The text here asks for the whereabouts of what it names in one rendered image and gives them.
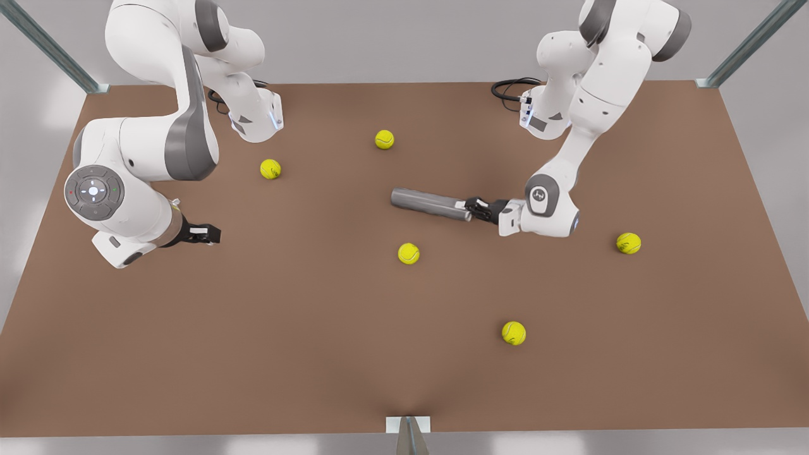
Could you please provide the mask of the grey tennis ball tube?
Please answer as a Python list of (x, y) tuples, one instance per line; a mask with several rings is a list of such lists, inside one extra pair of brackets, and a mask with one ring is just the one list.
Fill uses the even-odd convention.
[(438, 215), (466, 222), (471, 221), (473, 218), (473, 215), (465, 207), (465, 200), (449, 198), (439, 194), (394, 188), (390, 201), (394, 207), (420, 211), (429, 215)]

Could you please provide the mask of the silver frame post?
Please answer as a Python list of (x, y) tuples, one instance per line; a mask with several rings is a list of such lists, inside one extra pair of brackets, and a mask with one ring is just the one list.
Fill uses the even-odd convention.
[(397, 434), (396, 455), (430, 455), (423, 435), (431, 432), (429, 416), (387, 416), (386, 432)]
[(0, 13), (84, 92), (87, 94), (109, 92), (109, 84), (95, 81), (15, 0), (0, 0)]
[(809, 0), (781, 0), (737, 48), (706, 78), (697, 78), (701, 88), (719, 88), (731, 75), (740, 69), (754, 52), (763, 46), (799, 9)]

